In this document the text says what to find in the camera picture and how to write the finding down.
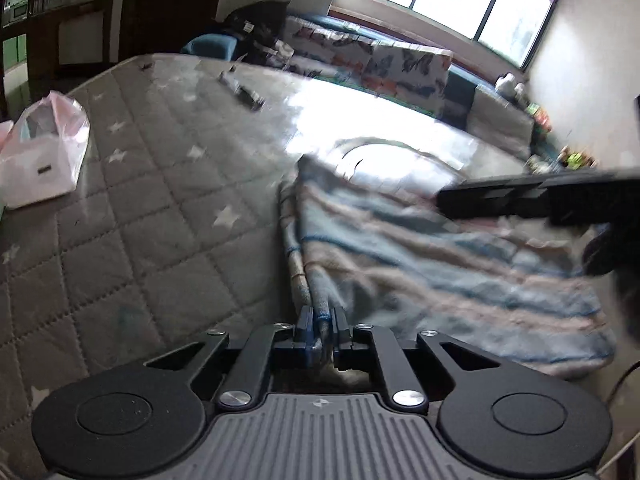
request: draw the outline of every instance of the black round pad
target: black round pad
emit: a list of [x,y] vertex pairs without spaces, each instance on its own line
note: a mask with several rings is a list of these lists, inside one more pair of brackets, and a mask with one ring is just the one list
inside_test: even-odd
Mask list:
[[539,394],[511,394],[492,407],[494,419],[507,430],[542,435],[558,430],[566,420],[562,404]]
[[511,364],[456,375],[438,428],[483,470],[560,478],[595,465],[611,421],[606,407],[578,386]]
[[131,394],[107,394],[78,408],[78,423],[98,435],[124,435],[142,427],[151,417],[151,405]]
[[124,478],[174,462],[200,437],[206,416],[186,375],[140,364],[53,392],[31,432],[49,468],[72,478]]

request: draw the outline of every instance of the logo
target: logo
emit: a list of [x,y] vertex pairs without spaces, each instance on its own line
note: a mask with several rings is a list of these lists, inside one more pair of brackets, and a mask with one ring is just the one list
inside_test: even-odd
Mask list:
[[331,403],[326,399],[318,399],[318,400],[314,400],[312,404],[322,410],[322,408],[324,408],[326,405]]

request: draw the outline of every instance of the gray ribbed base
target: gray ribbed base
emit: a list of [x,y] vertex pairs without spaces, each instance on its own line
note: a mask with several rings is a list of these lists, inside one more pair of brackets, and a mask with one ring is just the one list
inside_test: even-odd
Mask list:
[[[371,394],[270,394],[247,413],[221,415],[184,461],[154,480],[487,479],[452,457],[418,415]],[[581,475],[581,480],[591,476]]]

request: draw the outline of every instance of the cable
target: cable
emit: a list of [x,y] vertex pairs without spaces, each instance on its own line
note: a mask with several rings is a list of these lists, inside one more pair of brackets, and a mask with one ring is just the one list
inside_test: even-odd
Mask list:
[[619,452],[617,452],[614,456],[612,456],[609,460],[607,460],[607,463],[596,471],[596,475],[601,476],[602,473],[604,473],[607,469],[609,469],[609,467],[611,467],[612,464],[616,463],[618,459],[625,453],[625,451],[629,449],[631,446],[633,446],[633,444],[636,443],[636,440],[638,440],[639,437],[640,437],[640,431],[638,431],[633,436],[633,438],[629,442],[627,442]]
[[633,373],[633,371],[638,370],[638,368],[640,368],[640,361],[636,361],[634,364],[632,364],[626,370],[626,372],[623,373],[622,376],[616,381],[616,384],[613,386],[613,389],[612,389],[611,393],[609,394],[609,397],[607,397],[607,400],[606,400],[606,405],[607,405],[608,408],[611,407],[611,403],[616,398],[616,395],[618,394],[618,391],[619,391],[620,387],[622,386],[622,384],[626,381],[626,378],[628,378],[629,375],[631,375]]

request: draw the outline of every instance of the pillow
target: pillow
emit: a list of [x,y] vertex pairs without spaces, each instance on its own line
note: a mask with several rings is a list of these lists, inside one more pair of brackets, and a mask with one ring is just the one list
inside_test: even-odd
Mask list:
[[296,56],[343,67],[358,74],[369,64],[376,43],[364,36],[335,32],[293,16],[287,17],[283,40],[293,47]]
[[401,41],[378,41],[362,85],[439,115],[453,53]]

